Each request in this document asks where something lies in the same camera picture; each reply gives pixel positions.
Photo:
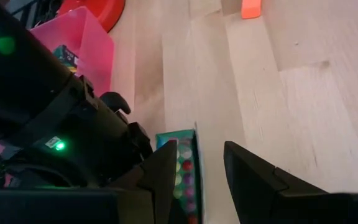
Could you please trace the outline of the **pink plastic bin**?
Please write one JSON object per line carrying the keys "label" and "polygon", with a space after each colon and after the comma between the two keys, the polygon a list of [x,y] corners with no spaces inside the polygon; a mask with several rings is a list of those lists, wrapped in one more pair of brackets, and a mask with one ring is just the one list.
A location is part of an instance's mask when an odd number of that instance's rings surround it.
{"label": "pink plastic bin", "polygon": [[[86,9],[69,12],[65,14],[62,21],[53,20],[29,31],[38,38],[51,53],[53,53],[59,45],[66,45],[69,50],[77,55],[78,68],[75,75],[84,75],[88,78],[93,84],[97,95],[102,95],[110,91],[114,44],[100,24],[90,18]],[[0,189],[99,188],[54,187],[46,185],[20,188],[18,187],[17,179],[11,175],[5,175],[4,180],[5,184]]]}

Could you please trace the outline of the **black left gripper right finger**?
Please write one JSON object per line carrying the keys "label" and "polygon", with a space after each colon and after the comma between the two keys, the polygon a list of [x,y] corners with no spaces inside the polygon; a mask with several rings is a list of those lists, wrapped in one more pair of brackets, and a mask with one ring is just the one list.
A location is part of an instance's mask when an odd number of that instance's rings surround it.
{"label": "black left gripper right finger", "polygon": [[358,224],[358,193],[326,192],[232,141],[223,157],[241,224]]}

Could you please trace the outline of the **yellow green crayon box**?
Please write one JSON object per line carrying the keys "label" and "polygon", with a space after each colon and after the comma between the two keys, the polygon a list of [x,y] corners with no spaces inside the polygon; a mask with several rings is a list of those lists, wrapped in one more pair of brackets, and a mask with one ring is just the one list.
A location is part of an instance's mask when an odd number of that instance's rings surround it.
{"label": "yellow green crayon box", "polygon": [[56,56],[59,61],[64,64],[72,73],[77,73],[78,68],[78,56],[75,55],[71,50],[67,48],[66,45],[59,45],[54,51],[54,56]]}
{"label": "yellow green crayon box", "polygon": [[203,224],[203,188],[198,143],[195,129],[160,133],[156,135],[157,149],[166,142],[177,143],[173,223]]}

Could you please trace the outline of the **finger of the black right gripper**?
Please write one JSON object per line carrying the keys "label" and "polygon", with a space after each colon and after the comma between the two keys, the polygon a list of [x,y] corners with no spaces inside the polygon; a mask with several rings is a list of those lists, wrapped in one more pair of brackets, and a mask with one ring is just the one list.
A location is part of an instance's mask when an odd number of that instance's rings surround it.
{"label": "finger of the black right gripper", "polygon": [[124,137],[126,147],[132,151],[136,159],[145,160],[152,153],[150,138],[145,129],[137,122],[130,123],[122,114],[130,114],[131,109],[127,101],[117,92],[105,92],[100,97],[101,101],[120,118],[127,126],[127,133]]}

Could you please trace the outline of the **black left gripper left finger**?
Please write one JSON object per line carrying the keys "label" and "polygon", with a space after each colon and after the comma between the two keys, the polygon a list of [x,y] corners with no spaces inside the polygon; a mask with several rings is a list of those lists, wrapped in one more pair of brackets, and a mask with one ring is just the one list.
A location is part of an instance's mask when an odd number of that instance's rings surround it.
{"label": "black left gripper left finger", "polygon": [[176,159],[168,141],[105,188],[0,190],[0,224],[167,224]]}

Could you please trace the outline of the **red desk lamp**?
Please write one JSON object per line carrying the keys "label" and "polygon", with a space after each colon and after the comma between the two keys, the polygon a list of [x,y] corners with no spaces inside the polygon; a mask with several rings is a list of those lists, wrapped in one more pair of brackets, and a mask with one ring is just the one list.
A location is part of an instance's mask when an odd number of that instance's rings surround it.
{"label": "red desk lamp", "polygon": [[62,0],[58,15],[86,7],[98,19],[103,29],[110,32],[120,19],[125,4],[126,0]]}

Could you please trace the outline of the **orange rubber eraser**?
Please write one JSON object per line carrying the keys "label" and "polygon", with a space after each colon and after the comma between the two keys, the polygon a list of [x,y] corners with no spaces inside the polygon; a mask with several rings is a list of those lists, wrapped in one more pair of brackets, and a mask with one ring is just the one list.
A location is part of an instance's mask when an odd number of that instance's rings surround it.
{"label": "orange rubber eraser", "polygon": [[241,16],[243,19],[253,19],[261,15],[262,0],[242,0]]}

